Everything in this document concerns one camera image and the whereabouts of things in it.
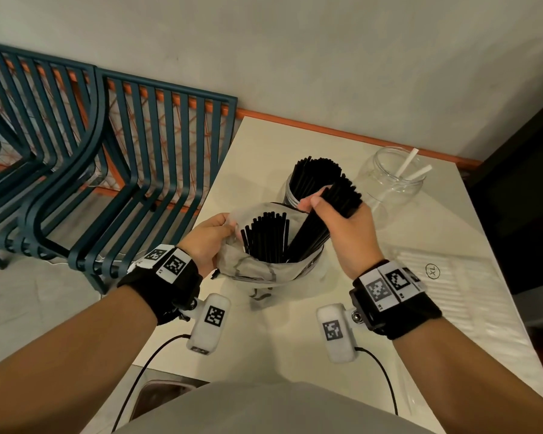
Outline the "person's left hand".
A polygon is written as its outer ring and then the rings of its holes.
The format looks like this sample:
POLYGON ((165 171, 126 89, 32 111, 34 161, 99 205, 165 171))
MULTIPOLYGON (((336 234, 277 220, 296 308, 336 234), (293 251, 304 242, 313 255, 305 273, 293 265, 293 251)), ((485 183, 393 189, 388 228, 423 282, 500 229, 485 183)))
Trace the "person's left hand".
POLYGON ((189 255, 195 262, 202 278, 208 277, 216 268, 217 254, 223 241, 234 234, 236 222, 230 221, 231 227, 202 227, 202 223, 181 239, 176 246, 189 255))

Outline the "person's right hand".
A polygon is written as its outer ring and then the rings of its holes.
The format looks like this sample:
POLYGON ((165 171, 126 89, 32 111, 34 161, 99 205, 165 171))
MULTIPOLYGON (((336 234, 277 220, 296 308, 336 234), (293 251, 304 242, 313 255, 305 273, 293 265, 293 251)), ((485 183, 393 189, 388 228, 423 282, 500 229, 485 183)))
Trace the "person's right hand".
MULTIPOLYGON (((311 196, 321 196, 323 191, 320 189, 311 196)), ((326 212, 317 215, 327 226, 340 267, 351 280, 384 261, 367 204, 361 203, 348 219, 340 216, 328 203, 326 212)))

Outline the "bundle of black straws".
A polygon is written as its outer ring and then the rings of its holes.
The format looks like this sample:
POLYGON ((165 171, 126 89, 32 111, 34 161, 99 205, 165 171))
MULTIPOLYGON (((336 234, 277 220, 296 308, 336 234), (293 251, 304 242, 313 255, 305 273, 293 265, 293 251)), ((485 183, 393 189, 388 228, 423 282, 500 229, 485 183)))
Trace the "bundle of black straws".
MULTIPOLYGON (((321 198, 346 219, 350 218, 362 203, 361 194, 345 174, 336 178, 331 187, 321 193, 321 198)), ((329 237, 327 226, 312 209, 285 251, 285 262, 303 261, 322 247, 329 237)))

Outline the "clear plastic straw bag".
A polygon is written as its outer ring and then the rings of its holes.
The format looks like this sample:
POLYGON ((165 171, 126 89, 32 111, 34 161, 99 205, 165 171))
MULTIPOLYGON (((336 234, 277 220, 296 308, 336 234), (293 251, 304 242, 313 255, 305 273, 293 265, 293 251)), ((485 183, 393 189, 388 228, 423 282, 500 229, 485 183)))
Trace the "clear plastic straw bag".
POLYGON ((236 208, 229 216, 229 221, 236 223, 236 229, 222 243, 217 256, 217 268, 253 298, 265 297, 267 292, 278 293, 285 299, 315 295, 321 291, 317 285, 322 284, 329 267, 323 247, 301 262, 282 264, 261 262, 244 251, 241 230, 266 212, 287 215, 290 222, 288 243, 292 242, 308 216, 306 212, 281 203, 258 203, 236 208))

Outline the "person's right forearm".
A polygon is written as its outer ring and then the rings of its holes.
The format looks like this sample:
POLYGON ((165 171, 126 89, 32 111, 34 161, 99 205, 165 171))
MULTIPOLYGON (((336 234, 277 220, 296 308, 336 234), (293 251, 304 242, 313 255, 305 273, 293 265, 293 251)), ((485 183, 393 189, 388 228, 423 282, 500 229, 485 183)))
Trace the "person's right forearm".
POLYGON ((392 343, 446 434, 543 434, 543 397, 445 318, 392 343))

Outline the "person's left forearm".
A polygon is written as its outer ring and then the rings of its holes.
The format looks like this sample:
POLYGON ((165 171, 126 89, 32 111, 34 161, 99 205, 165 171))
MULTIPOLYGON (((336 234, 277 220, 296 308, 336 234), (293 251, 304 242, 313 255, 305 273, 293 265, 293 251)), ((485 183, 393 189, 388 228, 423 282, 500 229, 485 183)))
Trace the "person's left forearm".
POLYGON ((130 286, 115 289, 0 362, 0 434, 80 434, 157 327, 130 286))

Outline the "glass jar holding black straws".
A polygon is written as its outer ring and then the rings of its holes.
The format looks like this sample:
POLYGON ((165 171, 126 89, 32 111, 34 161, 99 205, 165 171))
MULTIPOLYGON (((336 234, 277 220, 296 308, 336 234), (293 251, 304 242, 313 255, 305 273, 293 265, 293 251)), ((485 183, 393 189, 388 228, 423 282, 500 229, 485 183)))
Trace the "glass jar holding black straws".
POLYGON ((307 187, 308 179, 301 178, 296 172, 292 172, 285 183, 283 204, 297 209, 300 201, 307 196, 307 187))

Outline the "black straws bunch in bag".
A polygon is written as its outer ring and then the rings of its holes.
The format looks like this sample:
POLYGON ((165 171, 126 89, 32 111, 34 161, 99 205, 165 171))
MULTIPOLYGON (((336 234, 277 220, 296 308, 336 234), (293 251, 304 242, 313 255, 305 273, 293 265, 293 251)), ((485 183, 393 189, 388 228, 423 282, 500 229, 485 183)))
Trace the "black straws bunch in bag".
POLYGON ((287 212, 265 212, 240 230, 246 254, 272 264, 286 263, 290 220, 287 212))

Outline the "orange baseboard strip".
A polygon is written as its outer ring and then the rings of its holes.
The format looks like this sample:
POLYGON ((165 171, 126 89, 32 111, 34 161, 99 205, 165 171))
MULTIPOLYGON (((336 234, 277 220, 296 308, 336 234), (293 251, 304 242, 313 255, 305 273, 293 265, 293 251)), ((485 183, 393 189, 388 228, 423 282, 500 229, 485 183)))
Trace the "orange baseboard strip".
MULTIPOLYGON (((9 69, 12 69, 12 70, 14 69, 14 65, 9 60, 8 57, 5 57, 5 63, 9 69)), ((172 93, 171 95, 173 97, 172 104, 179 106, 181 104, 180 94, 172 93)), ((197 108, 197 100, 195 99, 193 95, 190 98, 188 98, 186 102, 189 108, 191 109, 197 108)), ((213 111, 213 101, 206 99, 206 102, 204 105, 204 111, 207 111, 209 113, 213 111)), ((221 105, 221 115, 227 116, 228 114, 229 114, 229 107, 227 105, 221 105)), ((321 125, 305 123, 302 121, 297 121, 297 120, 293 120, 289 118, 261 113, 261 112, 257 112, 257 111, 249 110, 245 108, 236 108, 235 118, 242 120, 246 117, 255 118, 255 119, 259 119, 259 120, 263 120, 263 121, 267 121, 271 123, 276 123, 276 124, 282 124, 282 125, 299 128, 299 129, 303 129, 307 131, 314 131, 314 132, 318 132, 321 134, 326 134, 326 135, 330 135, 334 137, 350 139, 357 142, 367 143, 370 145, 375 145, 375 146, 380 146, 380 147, 402 147, 404 149, 412 149, 411 146, 403 145, 403 144, 388 141, 388 140, 368 137, 365 135, 355 134, 353 132, 336 130, 336 129, 321 126, 321 125)), ((461 170, 465 170, 465 171, 473 171, 482 164, 482 161, 480 160, 467 159, 464 157, 453 156, 450 154, 436 152, 436 151, 428 150, 424 148, 418 148, 418 149, 421 156, 453 162, 456 164, 457 168, 461 170)))

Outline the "black left wristband with markers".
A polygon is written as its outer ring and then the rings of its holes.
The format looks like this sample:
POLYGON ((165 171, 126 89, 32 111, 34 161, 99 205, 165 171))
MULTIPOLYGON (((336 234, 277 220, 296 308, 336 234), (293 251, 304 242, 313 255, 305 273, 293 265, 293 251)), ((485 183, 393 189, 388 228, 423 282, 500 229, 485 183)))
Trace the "black left wristband with markers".
POLYGON ((161 326, 190 308, 202 280, 190 255, 174 245, 159 244, 133 263, 116 286, 137 292, 161 326))

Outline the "black wristband with markers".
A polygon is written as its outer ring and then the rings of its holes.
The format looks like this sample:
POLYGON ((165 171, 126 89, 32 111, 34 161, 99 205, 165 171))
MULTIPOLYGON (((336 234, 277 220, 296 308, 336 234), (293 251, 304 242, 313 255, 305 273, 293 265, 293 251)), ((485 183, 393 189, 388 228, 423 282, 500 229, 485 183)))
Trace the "black wristband with markers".
POLYGON ((353 280, 349 295, 365 326, 389 340, 443 317, 423 282, 396 260, 383 260, 364 271, 353 280))
POLYGON ((159 244, 133 263, 116 286, 137 292, 161 326, 190 308, 202 280, 190 255, 174 245, 159 244))

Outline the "metal bin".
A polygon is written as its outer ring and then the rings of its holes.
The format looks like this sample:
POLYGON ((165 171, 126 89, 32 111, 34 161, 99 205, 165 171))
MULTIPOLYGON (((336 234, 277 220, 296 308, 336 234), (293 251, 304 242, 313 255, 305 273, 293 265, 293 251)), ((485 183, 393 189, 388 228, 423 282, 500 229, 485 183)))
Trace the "metal bin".
POLYGON ((181 395, 207 385, 208 382, 198 379, 153 379, 143 385, 137 395, 129 421, 152 411, 181 395))

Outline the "clear plastic package with round label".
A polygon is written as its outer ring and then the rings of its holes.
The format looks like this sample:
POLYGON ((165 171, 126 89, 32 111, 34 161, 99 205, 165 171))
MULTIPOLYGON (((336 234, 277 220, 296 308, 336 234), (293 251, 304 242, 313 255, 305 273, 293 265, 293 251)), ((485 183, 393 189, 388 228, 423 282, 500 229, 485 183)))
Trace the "clear plastic package with round label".
POLYGON ((384 246, 424 283, 444 317, 543 397, 543 366, 489 259, 384 246))

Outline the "person's grey shirt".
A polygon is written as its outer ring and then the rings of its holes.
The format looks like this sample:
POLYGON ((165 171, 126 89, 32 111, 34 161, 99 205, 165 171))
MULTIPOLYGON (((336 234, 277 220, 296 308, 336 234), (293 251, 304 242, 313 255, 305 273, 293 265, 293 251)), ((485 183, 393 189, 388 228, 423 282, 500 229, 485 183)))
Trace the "person's grey shirt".
POLYGON ((116 434, 434 434, 308 382, 213 382, 123 425, 116 434))

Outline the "dark cabinet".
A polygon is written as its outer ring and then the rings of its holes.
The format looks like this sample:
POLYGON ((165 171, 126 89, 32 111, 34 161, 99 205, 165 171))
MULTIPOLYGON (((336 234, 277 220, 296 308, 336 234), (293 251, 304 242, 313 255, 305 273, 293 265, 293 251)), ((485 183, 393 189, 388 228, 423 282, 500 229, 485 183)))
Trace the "dark cabinet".
POLYGON ((465 186, 511 294, 543 286, 543 108, 465 186))

